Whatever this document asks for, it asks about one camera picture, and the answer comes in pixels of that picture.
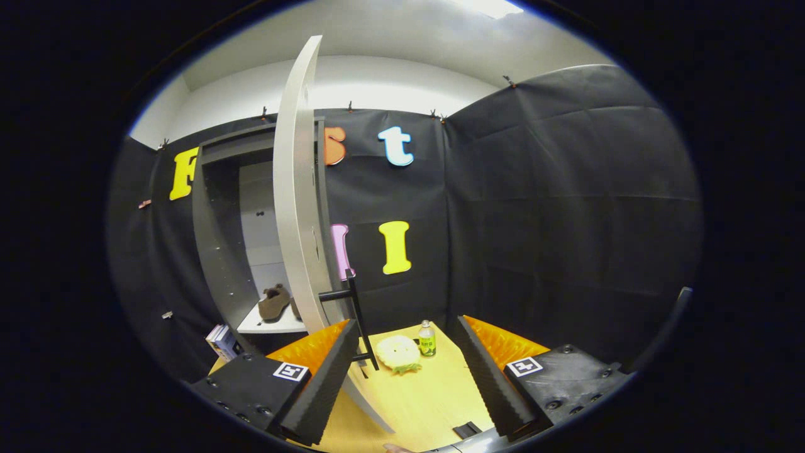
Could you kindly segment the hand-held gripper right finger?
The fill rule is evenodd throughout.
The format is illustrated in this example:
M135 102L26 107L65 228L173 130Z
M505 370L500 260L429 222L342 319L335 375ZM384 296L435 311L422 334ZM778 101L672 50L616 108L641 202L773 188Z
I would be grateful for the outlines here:
M548 348L483 322L457 318L460 347L498 435L517 441L565 425L630 378L572 344Z

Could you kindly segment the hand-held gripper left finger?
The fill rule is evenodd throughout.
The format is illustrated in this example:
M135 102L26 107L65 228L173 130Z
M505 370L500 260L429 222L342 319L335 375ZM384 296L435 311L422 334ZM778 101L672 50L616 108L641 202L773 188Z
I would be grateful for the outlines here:
M244 352L189 389L256 430L319 444L358 338L356 320L337 322L269 355Z

